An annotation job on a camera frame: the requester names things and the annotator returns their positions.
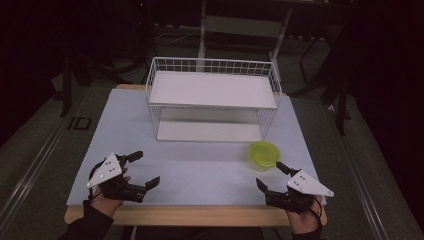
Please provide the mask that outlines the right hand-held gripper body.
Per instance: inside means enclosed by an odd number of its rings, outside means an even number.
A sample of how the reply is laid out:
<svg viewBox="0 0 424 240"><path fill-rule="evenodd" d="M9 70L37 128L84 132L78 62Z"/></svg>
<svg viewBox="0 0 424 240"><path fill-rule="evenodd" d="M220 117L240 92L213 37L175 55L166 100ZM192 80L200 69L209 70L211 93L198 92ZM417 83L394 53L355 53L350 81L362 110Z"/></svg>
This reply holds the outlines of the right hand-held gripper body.
<svg viewBox="0 0 424 240"><path fill-rule="evenodd" d="M287 182L284 193L265 187L265 202L268 206L303 213L316 200L316 196L333 197L334 192L314 179L303 170L299 170Z"/></svg>

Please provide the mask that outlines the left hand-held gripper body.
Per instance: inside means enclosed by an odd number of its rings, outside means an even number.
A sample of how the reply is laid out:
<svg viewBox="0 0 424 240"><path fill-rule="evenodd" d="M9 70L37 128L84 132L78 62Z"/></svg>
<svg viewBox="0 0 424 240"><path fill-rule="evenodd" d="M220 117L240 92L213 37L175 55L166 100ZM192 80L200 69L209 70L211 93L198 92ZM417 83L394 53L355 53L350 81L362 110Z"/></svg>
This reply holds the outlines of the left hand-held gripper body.
<svg viewBox="0 0 424 240"><path fill-rule="evenodd" d="M130 184L124 179L124 167L127 155L111 153L103 161L96 164L89 174L86 188L89 197L94 197L93 188L99 187L103 195L109 199L141 203L147 192L145 187Z"/></svg>

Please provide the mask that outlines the green plastic bowl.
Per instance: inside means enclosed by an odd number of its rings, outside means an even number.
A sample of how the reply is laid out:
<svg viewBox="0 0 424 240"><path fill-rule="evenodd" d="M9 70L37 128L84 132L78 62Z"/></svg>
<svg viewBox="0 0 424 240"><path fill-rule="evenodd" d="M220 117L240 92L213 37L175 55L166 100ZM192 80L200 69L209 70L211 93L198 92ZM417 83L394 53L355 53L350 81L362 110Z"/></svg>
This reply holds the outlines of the green plastic bowl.
<svg viewBox="0 0 424 240"><path fill-rule="evenodd" d="M280 161L281 152L268 141L256 141L250 145L247 156L255 170L265 171L276 166Z"/></svg>

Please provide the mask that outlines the person's right hand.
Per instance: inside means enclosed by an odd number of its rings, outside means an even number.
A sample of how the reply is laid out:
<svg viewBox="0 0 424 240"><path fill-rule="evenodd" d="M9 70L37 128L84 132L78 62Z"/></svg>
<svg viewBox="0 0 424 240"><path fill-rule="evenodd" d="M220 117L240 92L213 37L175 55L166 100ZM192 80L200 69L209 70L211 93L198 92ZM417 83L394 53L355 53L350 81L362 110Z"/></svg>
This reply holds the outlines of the person's right hand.
<svg viewBox="0 0 424 240"><path fill-rule="evenodd" d="M321 220L319 219L322 212L321 202L322 197L315 196L315 200L307 211L302 213L291 211L286 212L292 233L307 233L315 230L318 227L322 227Z"/></svg>

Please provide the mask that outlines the person's left hand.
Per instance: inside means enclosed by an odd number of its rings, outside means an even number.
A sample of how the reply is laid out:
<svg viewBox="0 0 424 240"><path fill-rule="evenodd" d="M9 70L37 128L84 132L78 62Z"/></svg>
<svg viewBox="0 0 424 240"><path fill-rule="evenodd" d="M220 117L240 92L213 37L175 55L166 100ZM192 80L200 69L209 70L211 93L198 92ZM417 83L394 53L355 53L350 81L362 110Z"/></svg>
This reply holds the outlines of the person's left hand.
<svg viewBox="0 0 424 240"><path fill-rule="evenodd" d="M91 200L90 206L98 210L102 214L112 218L116 210L123 204L122 200L106 198L102 190L97 187L94 197Z"/></svg>

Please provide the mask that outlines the light blue table mat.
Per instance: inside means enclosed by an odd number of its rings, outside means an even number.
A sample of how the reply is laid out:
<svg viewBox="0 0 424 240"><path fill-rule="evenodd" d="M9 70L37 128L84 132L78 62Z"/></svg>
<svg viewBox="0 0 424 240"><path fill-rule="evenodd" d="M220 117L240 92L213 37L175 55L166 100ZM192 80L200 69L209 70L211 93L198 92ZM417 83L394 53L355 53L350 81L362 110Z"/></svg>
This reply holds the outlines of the light blue table mat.
<svg viewBox="0 0 424 240"><path fill-rule="evenodd" d="M142 90L114 89L75 178L67 204L87 198L86 184L93 167L110 153L144 156L128 165L131 182L142 185L158 177L145 206L263 205L264 194L256 181L285 192L290 177L279 169L254 169L247 143L165 142L156 139L146 96Z"/></svg>

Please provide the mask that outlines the wooden table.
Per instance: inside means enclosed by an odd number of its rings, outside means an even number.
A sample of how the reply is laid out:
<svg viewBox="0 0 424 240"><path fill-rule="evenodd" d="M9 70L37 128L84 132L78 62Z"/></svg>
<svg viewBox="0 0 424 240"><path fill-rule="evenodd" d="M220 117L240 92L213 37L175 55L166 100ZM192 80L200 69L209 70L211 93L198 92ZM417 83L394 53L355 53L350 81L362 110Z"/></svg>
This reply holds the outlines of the wooden table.
<svg viewBox="0 0 424 240"><path fill-rule="evenodd" d="M142 90L141 86L120 85L115 89ZM66 222L83 214L82 204L69 206ZM115 215L118 225L156 226L285 226L288 223L281 209L263 205L182 205L158 206L127 202Z"/></svg>

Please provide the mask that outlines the black metal stand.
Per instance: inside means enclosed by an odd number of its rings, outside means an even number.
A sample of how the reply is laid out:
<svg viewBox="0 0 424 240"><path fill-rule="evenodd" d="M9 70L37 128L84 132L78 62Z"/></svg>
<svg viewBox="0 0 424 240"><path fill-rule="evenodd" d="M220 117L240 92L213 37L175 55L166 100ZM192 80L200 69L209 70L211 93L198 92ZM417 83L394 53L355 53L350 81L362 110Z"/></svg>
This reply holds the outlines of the black metal stand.
<svg viewBox="0 0 424 240"><path fill-rule="evenodd" d="M72 72L70 57L66 57L63 61L62 117L67 115L72 105L71 77Z"/></svg>
<svg viewBox="0 0 424 240"><path fill-rule="evenodd" d="M336 113L336 127L340 135L345 135L344 119L346 114L346 104L348 96L348 81L342 80L338 90L337 113Z"/></svg>

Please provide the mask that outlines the metal floor rail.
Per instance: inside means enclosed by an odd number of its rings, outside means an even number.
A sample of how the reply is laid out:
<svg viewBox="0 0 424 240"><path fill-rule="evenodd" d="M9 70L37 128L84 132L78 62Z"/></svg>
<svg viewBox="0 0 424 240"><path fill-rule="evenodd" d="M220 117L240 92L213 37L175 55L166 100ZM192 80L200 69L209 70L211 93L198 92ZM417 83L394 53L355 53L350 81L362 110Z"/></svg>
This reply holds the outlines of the metal floor rail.
<svg viewBox="0 0 424 240"><path fill-rule="evenodd" d="M42 168L45 166L48 158L55 149L62 133L67 126L73 122L73 118L73 111L69 111L64 117L59 118L57 124L48 135L48 138L43 142L43 145L32 160L28 169L14 186L12 193L0 209L0 231L12 221L19 211L23 201L31 191L34 182L42 171Z"/></svg>
<svg viewBox="0 0 424 240"><path fill-rule="evenodd" d="M324 105L323 109L327 116L328 121L332 127L332 131L335 133L338 142L341 144L342 152L345 156L345 162L347 164L347 170L349 172L352 184L355 188L362 209L370 226L371 232L374 235L375 240L389 240L385 227L382 224L381 218L375 207L374 201L372 200L368 191L367 185L362 178L360 169L356 164L353 152L345 136L339 133L339 130L335 124L336 110L332 105Z"/></svg>

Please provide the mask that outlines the black floor bracket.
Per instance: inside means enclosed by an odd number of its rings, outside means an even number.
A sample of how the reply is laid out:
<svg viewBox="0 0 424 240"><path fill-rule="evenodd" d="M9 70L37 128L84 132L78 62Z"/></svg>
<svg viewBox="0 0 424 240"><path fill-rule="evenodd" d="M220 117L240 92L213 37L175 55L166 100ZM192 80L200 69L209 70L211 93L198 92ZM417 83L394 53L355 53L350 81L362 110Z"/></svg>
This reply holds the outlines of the black floor bracket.
<svg viewBox="0 0 424 240"><path fill-rule="evenodd" d="M68 130L88 130L91 126L92 119L87 117L73 117L68 124Z"/></svg>

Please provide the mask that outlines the white metal stand frame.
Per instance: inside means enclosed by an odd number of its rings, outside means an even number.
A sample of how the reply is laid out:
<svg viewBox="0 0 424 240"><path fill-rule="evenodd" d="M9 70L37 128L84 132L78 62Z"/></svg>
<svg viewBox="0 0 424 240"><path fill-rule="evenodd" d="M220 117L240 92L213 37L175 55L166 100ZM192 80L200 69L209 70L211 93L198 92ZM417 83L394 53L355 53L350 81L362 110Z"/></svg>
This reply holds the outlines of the white metal stand frame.
<svg viewBox="0 0 424 240"><path fill-rule="evenodd" d="M288 23L293 11L292 8L284 10L283 20L276 22L208 15L206 13L206 7L207 0L202 0L198 58L205 58L205 38L207 32L268 37L276 40L275 47L269 52L269 59L275 67L278 66L277 57L279 55L283 39L286 35Z"/></svg>

